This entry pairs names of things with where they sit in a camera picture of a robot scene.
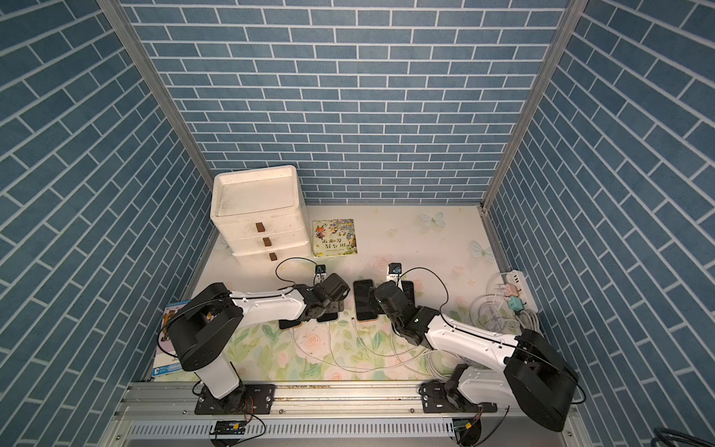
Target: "wire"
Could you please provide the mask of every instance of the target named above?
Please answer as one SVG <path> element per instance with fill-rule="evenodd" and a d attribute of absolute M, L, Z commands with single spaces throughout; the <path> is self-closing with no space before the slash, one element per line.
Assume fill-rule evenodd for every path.
<path fill-rule="evenodd" d="M 391 333 L 391 334 L 390 334 L 390 346 L 392 347 L 393 352 L 395 353 L 395 355 L 397 356 L 398 361 L 400 361 L 400 362 L 402 361 L 402 359 L 400 358 L 400 355 L 405 354 L 405 353 L 409 353 L 412 349 L 417 348 L 417 346 L 415 346 L 414 348 L 410 349 L 409 351 L 405 351 L 405 352 L 402 353 L 402 354 L 398 354 L 398 350 L 395 349 L 395 341 L 394 341 L 394 340 L 395 340 L 395 334 L 394 334 L 394 333 Z M 407 365 L 405 365 L 405 368 L 407 368 L 408 370 L 412 371 L 412 372 L 415 373 L 415 374 L 419 374 L 419 375 L 424 375 L 424 376 L 426 376 L 426 377 L 430 377 L 429 374 L 425 374 L 425 373 L 423 373 L 422 371 L 413 370 L 412 368 L 410 368 L 410 367 L 407 366 Z"/>
<path fill-rule="evenodd" d="M 497 297 L 501 297 L 501 298 L 502 298 L 499 303 L 497 303 L 497 300 L 496 300 Z M 481 305 L 480 305 L 479 308 L 477 309 L 477 321 L 475 322 L 475 321 L 474 321 L 474 318 L 473 318 L 473 316 L 472 316 L 473 310 L 474 310 L 474 306 L 475 306 L 477 303 L 481 302 L 483 298 L 486 298 L 487 301 L 481 303 Z M 513 321 L 514 323 L 516 323 L 516 324 L 518 325 L 519 322 L 518 322 L 517 320 L 514 320 L 514 319 L 512 319 L 512 318 L 504 318 L 504 317 L 502 317 L 502 315 L 501 315 L 501 308 L 504 306 L 504 303 L 506 303 L 506 300 L 504 299 L 504 295 L 501 295 L 501 294 L 499 294 L 499 293 L 490 293 L 490 294 L 488 294 L 488 295 L 482 295 L 482 296 L 480 296 L 480 297 L 477 297 L 477 298 L 476 298 L 474 301 L 472 301 L 472 303 L 469 305 L 469 320 L 470 320 L 470 322 L 472 322 L 472 326 L 477 326 L 477 327 L 480 326 L 480 327 L 485 328 L 486 330 L 489 330 L 489 331 L 491 331 L 491 332 L 501 332 L 501 333 L 503 333 L 503 332 L 504 332 L 504 328 L 505 328 L 505 325 L 504 325 L 504 322 L 505 322 L 505 321 Z M 486 322 L 483 322 L 483 321 L 482 321 L 482 312 L 483 312 L 484 308 L 488 308 L 488 309 L 491 310 L 491 317 L 487 317 Z M 491 324 L 492 319 L 493 319 L 494 317 L 498 317 L 498 318 L 499 318 L 498 323 L 497 323 L 496 326 L 494 326 L 494 325 Z"/>
<path fill-rule="evenodd" d="M 327 324 L 327 331 L 328 331 L 328 332 L 327 332 L 328 348 L 330 349 L 330 355 L 332 356 L 332 359 L 335 360 L 335 355 L 332 353 L 332 344 L 331 344 L 331 342 L 330 342 L 330 323 Z M 325 363 L 326 365 L 335 366 L 335 367 L 337 367 L 337 368 L 342 369 L 343 371 L 347 371 L 347 372 L 349 372 L 349 373 L 355 373 L 355 374 L 364 374 L 364 373 L 371 373 L 371 372 L 373 372 L 373 371 L 381 371 L 381 370 L 388 370 L 388 369 L 393 369 L 393 368 L 399 368 L 400 366 L 404 366 L 404 365 L 406 365 L 406 364 L 408 364 L 408 363 L 412 363 L 413 361 L 419 359 L 419 358 L 422 357 L 423 355 L 428 354 L 428 353 L 430 352 L 429 349 L 425 349 L 425 350 L 424 350 L 422 353 L 420 353 L 419 355 L 417 355 L 417 356 L 415 356 L 415 357 L 412 357 L 412 358 L 409 359 L 409 360 L 405 360 L 404 362 L 399 363 L 399 364 L 397 364 L 397 365 L 383 366 L 383 367 L 381 367 L 381 368 L 367 369 L 367 368 L 361 368 L 361 367 L 359 367 L 359 366 L 342 366 L 342 365 L 338 365 L 338 364 L 337 364 L 337 361 L 335 361 L 335 363 L 331 363 L 331 362 L 328 362 L 328 361 L 326 361 L 326 360 L 323 360 L 322 358 L 315 357 L 314 355 L 305 352 L 305 350 L 300 347 L 300 345 L 298 344 L 298 342 L 295 340 L 295 331 L 294 331 L 293 329 L 290 330 L 290 336 L 291 336 L 291 338 L 293 339 L 293 343 L 295 343 L 295 347 L 298 348 L 298 350 L 299 350 L 300 352 L 304 353 L 304 354 L 307 355 L 308 357 L 313 358 L 313 359 L 315 359 L 315 360 L 317 360 L 317 361 L 319 361 L 319 362 L 321 362 L 321 363 Z M 364 371 L 349 370 L 348 368 L 363 369 Z"/>
<path fill-rule="evenodd" d="M 236 444 L 234 444 L 235 446 L 238 445 L 238 444 L 241 444 L 242 442 L 246 442 L 246 441 L 250 441 L 250 440 L 252 440 L 252 439 L 260 438 L 261 436 L 265 435 L 266 432 L 268 431 L 268 427 L 266 427 L 266 423 L 263 422 L 263 420 L 262 420 L 261 418 L 259 418 L 258 415 L 255 415 L 255 414 L 252 413 L 251 416 L 252 416 L 251 421 L 253 420 L 253 418 L 256 418 L 256 419 L 258 419 L 258 421 L 263 425 L 263 431 L 262 431 L 261 433 L 258 433 L 256 436 L 251 436 L 250 438 L 246 438 L 246 439 L 242 439 L 241 441 L 238 441 Z"/>
<path fill-rule="evenodd" d="M 497 272 L 497 273 L 491 275 L 491 276 L 489 277 L 489 281 L 487 281 L 487 288 L 485 289 L 485 292 L 484 292 L 484 293 L 486 293 L 487 295 L 491 295 L 491 292 L 489 291 L 489 290 L 491 289 L 491 285 L 494 283 L 494 280 L 495 280 L 497 277 L 501 277 L 501 279 L 504 280 L 504 278 L 502 277 L 502 275 L 505 275 L 505 273 Z"/>
<path fill-rule="evenodd" d="M 432 274 L 439 280 L 439 282 L 442 284 L 442 287 L 444 287 L 445 293 L 446 293 L 446 295 L 447 295 L 447 298 L 445 299 L 445 302 L 442 303 L 442 305 L 440 306 L 440 308 L 439 308 L 439 313 L 440 313 L 440 317 L 442 318 L 442 321 L 444 321 L 447 326 L 449 326 L 450 328 L 452 328 L 452 329 L 454 329 L 454 330 L 458 330 L 459 332 L 472 335 L 473 337 L 476 337 L 476 338 L 481 338 L 481 339 L 483 339 L 483 340 L 487 340 L 487 341 L 490 341 L 490 342 L 492 342 L 492 343 L 497 343 L 497 344 L 502 345 L 502 346 L 507 346 L 507 347 L 509 347 L 509 348 L 513 348 L 513 349 L 516 349 L 516 350 L 523 351 L 524 353 L 527 353 L 528 355 L 530 355 L 530 356 L 536 358 L 537 360 L 540 360 L 540 361 L 544 362 L 546 365 L 549 365 L 549 366 L 552 367 L 555 371 L 557 371 L 559 374 L 564 375 L 567 379 L 569 379 L 569 380 L 572 381 L 574 384 L 576 384 L 576 386 L 578 386 L 578 379 L 574 378 L 570 373 L 565 373 L 565 372 L 563 372 L 561 369 L 555 367 L 554 364 L 552 364 L 551 362 L 549 362 L 549 361 L 546 360 L 545 358 L 542 358 L 542 357 L 539 356 L 539 355 L 536 355 L 536 354 L 534 354 L 534 353 L 531 353 L 531 352 L 527 351 L 526 349 L 521 348 L 521 347 L 519 347 L 519 346 L 517 346 L 517 345 L 511 345 L 511 344 L 509 344 L 509 343 L 503 343 L 503 342 L 501 342 L 501 341 L 494 340 L 493 338 L 489 338 L 489 337 L 485 337 L 485 336 L 483 336 L 483 335 L 478 335 L 478 334 L 475 334 L 475 333 L 472 333 L 472 332 L 468 332 L 468 331 L 463 330 L 463 329 L 460 329 L 460 328 L 454 326 L 452 323 L 448 322 L 448 321 L 447 321 L 447 318 L 445 318 L 444 314 L 442 313 L 442 308 L 443 308 L 447 303 L 449 303 L 449 290 L 447 290 L 447 286 L 445 285 L 444 281 L 442 281 L 442 278 L 440 278 L 439 275 L 437 275 L 437 273 L 434 273 L 432 270 L 430 270 L 430 269 L 428 269 L 428 268 L 426 268 L 426 267 L 412 267 L 412 268 L 410 268 L 409 270 L 407 270 L 406 272 L 404 272 L 402 275 L 398 276 L 398 283 L 400 282 L 400 278 L 401 278 L 402 276 L 407 275 L 409 272 L 411 272 L 411 271 L 413 271 L 413 270 L 427 270 L 429 273 L 432 273 Z M 584 397 L 584 399 L 587 399 L 587 398 L 588 398 L 585 393 L 583 394 L 583 397 Z"/>
<path fill-rule="evenodd" d="M 251 421 L 253 421 L 253 405 L 255 405 L 255 404 L 253 403 L 253 397 L 251 397 L 251 419 L 249 419 L 248 422 L 246 422 L 246 425 L 248 425 L 249 423 L 251 423 Z"/>
<path fill-rule="evenodd" d="M 531 329 L 543 335 L 543 333 L 541 332 L 541 321 L 538 319 L 538 314 L 533 310 L 522 310 L 521 312 L 519 312 L 519 315 L 516 316 L 516 319 L 519 321 L 519 324 L 521 324 L 523 328 Z"/>
<path fill-rule="evenodd" d="M 474 423 L 476 423 L 477 421 L 479 421 L 479 419 L 482 417 L 482 412 L 484 411 L 484 407 L 482 407 L 482 404 L 481 404 L 481 403 L 478 403 L 477 405 L 479 405 L 479 413 L 478 413 L 476 416 L 474 416 L 474 419 L 472 419 L 471 421 L 467 422 L 463 427 L 455 428 L 454 431 L 466 431 L 466 430 L 469 430 L 470 428 L 472 428 L 471 424 L 474 424 Z"/>
<path fill-rule="evenodd" d="M 474 444 L 472 447 L 477 447 L 477 446 L 480 446 L 480 445 L 484 444 L 484 443 L 487 441 L 487 439 L 489 439 L 489 437 L 494 434 L 494 432 L 496 431 L 496 429 L 499 428 L 499 426 L 501 425 L 501 423 L 504 422 L 504 419 L 506 419 L 506 415 L 509 414 L 509 408 L 510 408 L 510 407 L 511 407 L 511 406 L 506 407 L 506 410 L 504 411 L 504 416 L 502 416 L 501 419 L 499 420 L 499 422 L 496 424 L 496 426 L 495 426 L 494 428 L 492 428 L 492 431 L 489 432 L 489 434 L 487 435 L 487 437 L 484 438 L 484 439 L 482 439 L 481 441 L 477 442 L 477 443 Z"/>
<path fill-rule="evenodd" d="M 200 380 L 199 380 L 198 382 L 196 382 L 196 383 L 194 384 L 194 386 L 191 387 L 191 394 L 193 394 L 194 396 L 199 396 L 199 397 L 201 397 L 201 393 L 197 393 L 197 392 L 196 392 L 196 385 L 198 385 L 199 383 L 201 383 Z"/>
<path fill-rule="evenodd" d="M 571 402 L 571 405 L 578 405 L 578 404 L 584 403 L 584 402 L 586 402 L 586 401 L 588 400 L 588 398 L 586 397 L 586 392 L 583 390 L 583 388 L 581 387 L 581 385 L 578 384 L 578 382 L 576 382 L 576 387 L 577 387 L 578 390 L 581 392 L 581 395 L 583 396 L 583 398 L 582 398 L 580 401 Z"/>
<path fill-rule="evenodd" d="M 444 355 L 444 354 L 447 354 L 447 355 L 450 355 L 450 356 L 454 357 L 455 359 L 459 360 L 460 362 L 464 362 L 464 361 L 465 361 L 465 359 L 461 358 L 459 355 L 454 355 L 454 354 L 452 354 L 451 352 L 446 351 L 446 350 L 438 350 L 438 349 L 435 349 L 435 350 L 432 350 L 430 353 L 431 353 L 431 354 L 440 353 L 440 354 L 443 354 L 443 355 Z M 450 376 L 451 376 L 452 373 L 450 373 L 450 375 L 446 375 L 446 374 L 440 372 L 440 371 L 437 369 L 437 367 L 435 366 L 434 360 L 432 360 L 432 357 L 433 357 L 432 355 L 430 355 L 430 356 L 427 357 L 427 371 L 432 375 L 432 377 L 433 377 L 434 379 L 440 380 L 440 381 L 442 381 L 442 382 L 446 382 L 447 380 L 449 380 L 449 378 L 450 378 Z"/>
<path fill-rule="evenodd" d="M 356 334 L 356 336 L 357 336 L 357 340 L 360 341 L 360 343 L 362 343 L 363 347 L 364 347 L 366 350 L 368 350 L 368 352 L 370 352 L 370 353 L 373 354 L 373 355 L 376 355 L 376 356 L 378 356 L 378 357 L 398 357 L 399 355 L 412 352 L 412 351 L 414 351 L 415 349 L 419 348 L 419 346 L 413 346 L 412 348 L 406 350 L 406 351 L 403 352 L 403 353 L 399 353 L 399 354 L 397 354 L 397 351 L 395 351 L 395 354 L 394 354 L 394 355 L 393 355 L 393 354 L 388 354 L 388 355 L 378 354 L 378 353 L 376 353 L 375 351 L 373 351 L 373 350 L 371 350 L 370 348 L 368 348 L 368 345 L 366 345 L 365 342 L 363 341 L 362 337 L 360 337 L 360 333 L 358 332 L 358 325 L 357 325 L 357 323 L 355 323 L 355 319 L 354 319 L 354 318 L 351 318 L 351 320 L 352 320 L 352 327 L 353 327 L 353 329 L 355 329 L 355 334 Z"/>
<path fill-rule="evenodd" d="M 295 286 L 295 284 L 296 284 L 295 281 L 286 280 L 286 279 L 284 279 L 284 278 L 281 278 L 280 275 L 278 275 L 278 268 L 279 268 L 281 265 L 283 265 L 283 263 L 284 263 L 285 261 L 290 261 L 291 259 L 302 259 L 302 260 L 304 260 L 304 261 L 310 261 L 310 262 L 312 262 L 313 264 L 315 264 L 315 267 L 317 267 L 317 263 L 316 263 L 314 260 L 308 259 L 308 258 L 306 258 L 306 257 L 294 256 L 294 257 L 287 257 L 287 258 L 285 258 L 284 260 L 282 260 L 281 262 L 279 262 L 278 265 L 275 266 L 275 275 L 276 275 L 276 277 L 277 277 L 279 280 L 281 280 L 281 281 L 285 281 L 286 283 L 293 283 L 293 285 Z M 315 276 L 313 277 L 313 285 L 315 285 Z"/>
<path fill-rule="evenodd" d="M 675 447 L 673 442 L 695 447 L 715 447 L 715 444 L 710 441 L 705 441 L 704 439 L 696 438 L 695 436 L 670 428 L 655 427 L 653 432 L 656 434 L 656 437 L 651 439 L 651 447 L 657 447 L 658 442 L 662 442 L 666 447 Z"/>

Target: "white plastic drawer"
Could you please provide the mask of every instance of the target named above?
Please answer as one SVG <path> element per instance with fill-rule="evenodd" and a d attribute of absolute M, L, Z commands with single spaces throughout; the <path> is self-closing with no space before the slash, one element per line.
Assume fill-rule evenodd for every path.
<path fill-rule="evenodd" d="M 216 227 L 226 240 L 265 237 L 296 230 L 307 232 L 305 221 L 300 213 L 295 216 L 258 220 L 256 222 L 217 223 Z"/>
<path fill-rule="evenodd" d="M 270 264 L 273 264 L 274 262 L 280 262 L 289 257 L 309 257 L 311 256 L 311 254 L 312 253 L 310 249 L 310 243 L 306 242 L 305 244 L 296 245 L 294 247 L 267 250 L 263 252 L 252 253 L 250 255 L 239 255 L 237 253 L 234 253 L 233 255 L 236 257 L 236 260 L 239 264 L 254 266 L 257 262 L 268 262 Z"/>
<path fill-rule="evenodd" d="M 271 235 L 244 237 L 242 239 L 226 239 L 233 253 L 253 253 L 271 250 L 281 250 L 286 247 L 310 243 L 305 228 L 296 231 L 273 233 Z"/>

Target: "children's book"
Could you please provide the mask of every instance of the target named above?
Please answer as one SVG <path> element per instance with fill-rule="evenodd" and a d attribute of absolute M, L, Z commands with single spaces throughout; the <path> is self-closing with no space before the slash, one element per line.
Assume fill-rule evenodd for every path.
<path fill-rule="evenodd" d="M 178 303 L 171 303 L 164 309 L 164 315 L 162 316 L 162 326 L 167 324 L 167 321 L 183 308 L 188 301 L 179 301 Z M 159 345 L 171 354 L 176 354 L 174 345 L 169 339 L 169 332 L 164 329 L 159 336 Z M 174 371 L 181 370 L 181 363 L 178 358 L 172 357 L 162 352 L 157 346 L 157 354 L 154 356 L 154 367 L 152 369 L 152 377 L 157 377 L 159 375 L 164 375 L 168 373 L 173 373 Z"/>
<path fill-rule="evenodd" d="M 314 220 L 312 246 L 315 257 L 355 255 L 355 222 L 352 219 Z"/>

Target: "black cable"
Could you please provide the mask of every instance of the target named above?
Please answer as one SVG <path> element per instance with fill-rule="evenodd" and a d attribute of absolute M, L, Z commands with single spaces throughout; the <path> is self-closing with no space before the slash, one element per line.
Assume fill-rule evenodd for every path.
<path fill-rule="evenodd" d="M 705 441 L 704 439 L 696 438 L 695 436 L 670 428 L 655 427 L 653 432 L 656 434 L 656 437 L 651 439 L 651 447 L 657 447 L 658 442 L 662 442 L 666 447 L 676 447 L 673 442 L 695 447 L 715 447 L 715 444 L 710 441 Z"/>
<path fill-rule="evenodd" d="M 576 387 L 577 387 L 578 390 L 581 392 L 581 395 L 583 396 L 583 399 L 581 399 L 580 401 L 571 402 L 571 405 L 579 405 L 579 404 L 584 403 L 584 402 L 586 402 L 586 401 L 588 400 L 588 397 L 586 396 L 586 392 L 583 390 L 583 388 L 581 387 L 581 385 L 578 384 L 578 382 L 576 382 Z"/>
<path fill-rule="evenodd" d="M 286 283 L 293 283 L 293 285 L 296 284 L 295 281 L 286 280 L 286 279 L 281 278 L 280 275 L 278 275 L 278 268 L 279 268 L 281 265 L 283 265 L 283 263 L 284 263 L 285 261 L 290 261 L 291 259 L 302 259 L 302 260 L 305 260 L 305 261 L 310 261 L 310 262 L 312 262 L 313 264 L 315 264 L 315 266 L 317 267 L 317 263 L 316 263 L 314 260 L 308 259 L 308 258 L 306 258 L 306 257 L 294 256 L 294 257 L 287 257 L 287 258 L 285 258 L 284 260 L 282 260 L 281 262 L 279 262 L 278 265 L 275 266 L 275 275 L 276 275 L 276 277 L 277 277 L 279 280 L 285 281 Z"/>
<path fill-rule="evenodd" d="M 439 313 L 440 313 L 440 317 L 442 318 L 442 320 L 445 322 L 445 324 L 446 324 L 447 326 L 449 326 L 450 328 L 452 328 L 452 329 L 454 329 L 454 330 L 458 330 L 458 331 L 460 331 L 460 332 L 462 332 L 462 333 L 472 335 L 473 337 L 482 338 L 483 340 L 487 340 L 487 341 L 490 341 L 490 342 L 492 342 L 492 343 L 498 343 L 499 345 L 504 345 L 504 346 L 507 346 L 507 347 L 509 347 L 509 348 L 518 349 L 518 350 L 520 350 L 520 351 L 523 351 L 524 353 L 527 353 L 527 354 L 531 355 L 532 357 L 536 358 L 537 360 L 540 360 L 540 361 L 544 362 L 546 365 L 549 365 L 549 366 L 552 367 L 554 370 L 556 370 L 559 374 L 564 375 L 567 379 L 569 379 L 569 380 L 572 381 L 574 384 L 576 384 L 576 386 L 578 387 L 578 389 L 581 390 L 581 394 L 583 394 L 583 399 L 582 399 L 581 401 L 572 402 L 572 404 L 578 405 L 578 404 L 584 403 L 584 402 L 586 402 L 586 401 L 588 400 L 588 396 L 586 395 L 586 393 L 583 392 L 583 388 L 580 387 L 580 385 L 578 384 L 578 380 L 577 380 L 575 377 L 573 377 L 570 373 L 565 373 L 565 372 L 563 372 L 561 369 L 555 367 L 555 365 L 553 365 L 551 362 L 549 362 L 549 361 L 546 360 L 545 358 L 542 358 L 541 356 L 536 355 L 536 354 L 534 354 L 534 353 L 530 353 L 530 352 L 527 351 L 526 349 L 519 348 L 519 347 L 516 346 L 516 345 L 510 345 L 510 344 L 508 344 L 508 343 L 503 343 L 503 342 L 494 340 L 494 339 L 489 338 L 489 337 L 484 337 L 484 336 L 482 336 L 482 335 L 477 335 L 477 334 L 468 332 L 467 330 L 462 330 L 462 329 L 460 329 L 460 328 L 457 328 L 457 327 L 454 326 L 453 324 L 449 323 L 449 322 L 447 321 L 447 319 L 445 318 L 444 314 L 442 313 L 442 308 L 443 308 L 447 303 L 449 303 L 449 290 L 447 290 L 447 286 L 445 285 L 444 281 L 442 281 L 442 278 L 440 278 L 439 275 L 437 275 L 437 273 L 434 273 L 432 270 L 430 270 L 430 269 L 428 269 L 428 268 L 426 268 L 426 267 L 413 267 L 413 268 L 410 268 L 409 270 L 407 270 L 406 272 L 404 272 L 403 274 L 401 274 L 401 275 L 398 276 L 397 284 L 400 283 L 400 278 L 401 278 L 401 277 L 407 275 L 409 272 L 411 272 L 411 271 L 413 271 L 413 270 L 427 270 L 429 273 L 432 273 L 432 274 L 439 280 L 439 282 L 442 284 L 442 287 L 444 287 L 445 293 L 446 293 L 446 295 L 447 295 L 447 298 L 445 299 L 445 302 L 442 303 L 442 305 L 440 306 L 440 308 L 439 308 Z"/>
<path fill-rule="evenodd" d="M 487 437 L 484 438 L 484 439 L 482 439 L 481 441 L 477 442 L 477 443 L 474 444 L 472 447 L 477 447 L 477 446 L 480 446 L 480 445 L 484 444 L 484 443 L 487 441 L 487 439 L 489 439 L 489 437 L 494 434 L 494 432 L 496 431 L 496 429 L 499 428 L 499 426 L 501 425 L 501 423 L 504 422 L 504 419 L 506 419 L 506 415 L 509 414 L 509 408 L 510 408 L 510 407 L 511 407 L 511 406 L 506 407 L 506 410 L 504 411 L 504 416 L 502 416 L 501 419 L 499 420 L 499 422 L 497 422 L 496 426 L 495 426 L 494 428 L 492 428 L 492 431 L 489 432 L 489 434 L 487 435 Z"/>
<path fill-rule="evenodd" d="M 197 393 L 197 392 L 196 392 L 196 385 L 198 385 L 199 383 L 201 383 L 200 380 L 197 381 L 197 382 L 194 384 L 194 386 L 191 387 L 191 394 L 193 394 L 194 396 L 199 396 L 199 397 L 200 397 L 200 396 L 201 396 L 201 393 Z"/>
<path fill-rule="evenodd" d="M 258 433 L 256 436 L 251 436 L 250 438 L 242 439 L 241 441 L 238 441 L 236 444 L 241 444 L 241 442 L 246 442 L 250 441 L 252 439 L 260 438 L 261 436 L 266 434 L 266 431 L 268 431 L 268 427 L 266 427 L 266 423 L 263 422 L 261 418 L 256 416 L 255 414 L 252 415 L 254 418 L 258 419 L 258 421 L 263 425 L 263 431 L 261 433 Z"/>

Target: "white cable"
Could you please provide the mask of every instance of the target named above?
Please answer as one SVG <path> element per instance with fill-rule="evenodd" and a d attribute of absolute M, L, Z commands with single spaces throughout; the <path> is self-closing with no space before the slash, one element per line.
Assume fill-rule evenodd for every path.
<path fill-rule="evenodd" d="M 483 298 L 489 298 L 489 297 L 492 297 L 493 300 L 492 301 L 487 300 L 487 301 L 481 303 L 480 307 L 477 309 L 477 321 L 474 321 L 474 315 L 473 315 L 474 306 L 477 303 L 481 302 Z M 499 293 L 490 293 L 488 295 L 482 295 L 480 297 L 477 297 L 474 301 L 472 301 L 472 303 L 469 306 L 469 320 L 470 320 L 470 322 L 472 322 L 472 326 L 477 326 L 477 327 L 480 326 L 482 328 L 485 328 L 486 330 L 499 332 L 499 333 L 504 332 L 504 328 L 506 326 L 504 324 L 505 322 L 511 321 L 511 322 L 515 323 L 518 327 L 519 322 L 517 320 L 515 320 L 513 318 L 504 318 L 501 315 L 501 308 L 505 302 L 506 302 L 506 297 Z M 486 321 L 482 321 L 482 313 L 485 308 L 491 310 L 491 316 L 487 317 Z M 498 323 L 496 323 L 496 325 L 491 324 L 492 319 L 494 317 L 498 318 Z"/>
<path fill-rule="evenodd" d="M 538 314 L 533 310 L 524 309 L 516 318 L 525 329 L 531 329 L 541 334 L 541 321 L 538 318 Z"/>
<path fill-rule="evenodd" d="M 497 273 L 495 273 L 495 274 L 493 274 L 493 275 L 491 275 L 491 276 L 489 277 L 489 281 L 487 282 L 487 288 L 486 288 L 486 290 L 485 290 L 484 293 L 486 293 L 487 295 L 492 295 L 492 291 L 490 290 L 490 289 L 491 289 L 491 285 L 492 285 L 492 283 L 494 282 L 494 280 L 495 280 L 497 277 L 501 277 L 501 275 L 504 275 L 504 273 L 502 273 L 502 272 L 497 272 Z"/>
<path fill-rule="evenodd" d="M 452 353 L 450 353 L 450 352 L 448 352 L 448 351 L 445 351 L 445 350 L 432 350 L 432 351 L 430 352 L 430 355 L 427 357 L 427 367 L 428 367 L 428 371 L 430 372 L 430 374 L 432 375 L 432 377 L 434 377 L 434 379 L 440 380 L 440 381 L 443 381 L 443 382 L 446 382 L 447 380 L 449 380 L 449 377 L 450 377 L 450 376 L 449 376 L 449 375 L 446 375 L 446 374 L 443 374 L 441 371 L 439 371 L 439 370 L 435 367 L 434 360 L 432 360 L 432 355 L 431 355 L 431 354 L 434 354 L 434 353 L 436 353 L 436 352 L 439 352 L 439 353 L 442 353 L 442 354 L 451 355 L 452 357 L 454 357 L 455 359 L 457 359 L 457 360 L 459 360 L 459 361 L 461 361 L 461 362 L 465 361 L 465 359 L 459 357 L 458 355 L 454 355 L 454 354 L 452 354 Z"/>
<path fill-rule="evenodd" d="M 395 349 L 394 339 L 395 339 L 395 334 L 394 334 L 394 333 L 391 333 L 391 334 L 390 334 L 390 345 L 392 346 L 393 352 L 394 352 L 395 355 L 397 356 L 398 361 L 401 362 L 402 359 L 400 358 L 400 355 L 402 355 L 402 354 L 398 354 L 398 351 Z M 413 373 L 416 373 L 416 374 L 419 374 L 419 375 L 426 375 L 427 377 L 430 376 L 430 374 L 424 374 L 424 373 L 421 372 L 421 371 L 413 370 L 412 368 L 410 368 L 410 367 L 407 366 L 407 365 L 405 365 L 405 368 L 407 368 L 408 370 L 412 371 Z"/>
<path fill-rule="evenodd" d="M 328 346 L 328 349 L 330 350 L 330 355 L 331 355 L 332 359 L 335 360 L 335 363 L 327 362 L 327 361 L 323 360 L 322 358 L 315 357 L 314 355 L 311 355 L 311 354 L 305 352 L 305 351 L 303 350 L 303 348 L 301 348 L 300 345 L 298 344 L 298 342 L 295 340 L 295 332 L 294 332 L 293 329 L 290 330 L 290 336 L 291 336 L 291 338 L 293 339 L 293 343 L 295 344 L 295 347 L 298 348 L 298 349 L 300 350 L 300 352 L 304 353 L 304 354 L 307 355 L 308 357 L 314 358 L 315 360 L 318 360 L 318 361 L 321 362 L 321 363 L 325 363 L 326 365 L 335 366 L 335 367 L 337 367 L 337 368 L 342 369 L 343 371 L 347 371 L 347 372 L 349 372 L 349 373 L 356 373 L 356 374 L 371 373 L 371 372 L 373 372 L 373 371 L 380 371 L 380 370 L 388 370 L 388 369 L 393 369 L 393 368 L 399 368 L 400 366 L 406 365 L 406 364 L 408 364 L 408 363 L 411 363 L 411 362 L 413 362 L 413 361 L 419 359 L 420 357 L 422 357 L 422 356 L 425 355 L 425 354 L 428 354 L 428 353 L 431 351 L 430 349 L 425 349 L 425 350 L 424 350 L 422 353 L 420 353 L 419 355 L 417 355 L 417 356 L 415 356 L 415 357 L 412 357 L 411 359 L 406 360 L 406 361 L 404 361 L 404 362 L 402 362 L 402 363 L 399 363 L 399 364 L 397 364 L 397 365 L 392 365 L 392 366 L 383 366 L 383 367 L 381 367 L 381 368 L 372 368 L 372 369 L 361 368 L 361 367 L 359 367 L 359 366 L 348 366 L 348 367 L 347 367 L 347 368 L 363 369 L 363 371 L 355 371 L 355 370 L 349 370 L 349 369 L 347 369 L 346 367 L 337 364 L 337 361 L 336 361 L 336 359 L 335 359 L 335 355 L 332 353 L 332 344 L 331 344 L 331 342 L 330 342 L 330 323 L 327 324 L 327 346 Z"/>
<path fill-rule="evenodd" d="M 371 350 L 370 348 L 368 348 L 368 345 L 366 345 L 365 342 L 363 341 L 363 339 L 360 337 L 360 334 L 359 334 L 359 332 L 358 332 L 358 324 L 355 322 L 355 319 L 354 319 L 354 318 L 351 318 L 351 320 L 352 320 L 352 328 L 355 329 L 355 334 L 356 334 L 356 336 L 357 336 L 357 340 L 360 341 L 360 344 L 362 344 L 363 347 L 364 347 L 366 350 L 368 350 L 368 352 L 370 352 L 370 353 L 373 354 L 373 355 L 377 355 L 378 357 L 399 357 L 400 355 L 407 354 L 407 353 L 412 352 L 413 350 L 419 348 L 419 346 L 413 346 L 412 348 L 406 350 L 404 353 L 399 353 L 399 354 L 398 354 L 397 351 L 394 349 L 395 346 L 394 346 L 394 344 L 393 344 L 393 351 L 395 351 L 395 354 L 394 354 L 394 355 L 393 355 L 393 354 L 387 354 L 387 355 L 385 355 L 385 354 L 378 354 L 378 353 L 376 353 L 375 351 L 373 351 L 373 350 Z M 392 335 L 394 335 L 394 334 L 390 334 L 390 342 L 392 342 Z"/>

